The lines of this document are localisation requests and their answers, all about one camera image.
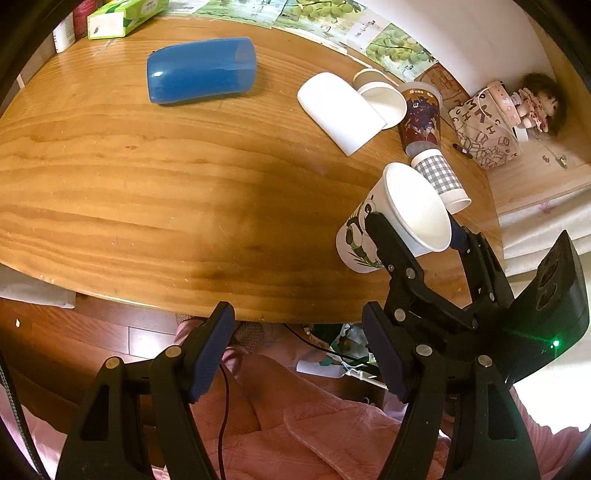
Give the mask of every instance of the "pink blanket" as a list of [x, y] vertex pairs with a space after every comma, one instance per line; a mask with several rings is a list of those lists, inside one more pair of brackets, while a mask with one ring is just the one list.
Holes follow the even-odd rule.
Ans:
[[[181, 325], [178, 339], [182, 340], [190, 328], [189, 323]], [[400, 422], [376, 407], [341, 400], [299, 377], [289, 367], [294, 358], [299, 358], [301, 347], [277, 347], [274, 343], [263, 349], [269, 356], [247, 354], [239, 348], [226, 351], [230, 414], [223, 438], [223, 459], [228, 480], [377, 478]], [[286, 358], [286, 351], [295, 357]], [[280, 357], [283, 365], [272, 356]], [[514, 398], [534, 445], [543, 480], [550, 480], [578, 447], [584, 433], [569, 428], [552, 435], [549, 427], [533, 421], [515, 393]], [[191, 406], [216, 470], [217, 438], [224, 410], [225, 383], [218, 372], [210, 391]], [[54, 477], [65, 435], [29, 412], [25, 414], [41, 458]], [[25, 452], [3, 391], [0, 415]], [[428, 480], [441, 478], [448, 449], [449, 441], [439, 438]], [[154, 473], [157, 478], [168, 478], [166, 469], [155, 467]]]

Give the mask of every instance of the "white wall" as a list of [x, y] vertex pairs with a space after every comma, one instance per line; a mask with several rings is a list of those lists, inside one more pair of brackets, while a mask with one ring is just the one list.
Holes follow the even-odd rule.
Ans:
[[554, 76], [525, 12], [512, 0], [361, 0], [428, 49], [474, 95], [510, 89], [528, 72]]

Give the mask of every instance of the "panda paper cup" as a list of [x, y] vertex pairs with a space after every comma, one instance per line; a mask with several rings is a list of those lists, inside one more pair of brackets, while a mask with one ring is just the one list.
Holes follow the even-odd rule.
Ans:
[[452, 240], [447, 210], [433, 186], [408, 165], [391, 163], [336, 236], [341, 260], [358, 273], [384, 267], [365, 230], [365, 218], [371, 212], [387, 218], [415, 257], [441, 252]]

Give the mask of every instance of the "poster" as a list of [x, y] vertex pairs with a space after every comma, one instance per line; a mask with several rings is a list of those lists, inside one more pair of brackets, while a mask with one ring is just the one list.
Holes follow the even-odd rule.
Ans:
[[170, 0], [166, 15], [194, 15], [271, 28], [286, 0]]
[[271, 28], [284, 6], [285, 0], [209, 0], [196, 15]]
[[345, 43], [349, 30], [365, 7], [352, 0], [288, 0], [274, 26], [310, 32], [336, 44]]
[[368, 9], [347, 33], [346, 45], [405, 82], [414, 81], [437, 63], [414, 38]]

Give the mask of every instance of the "doll hair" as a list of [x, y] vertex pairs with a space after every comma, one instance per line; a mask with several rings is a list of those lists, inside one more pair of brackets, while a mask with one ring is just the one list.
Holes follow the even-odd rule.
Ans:
[[544, 73], [528, 73], [523, 78], [523, 85], [536, 96], [541, 93], [548, 98], [554, 98], [558, 102], [554, 116], [548, 117], [548, 133], [550, 135], [558, 134], [558, 131], [566, 122], [566, 96], [562, 88], [553, 79]]

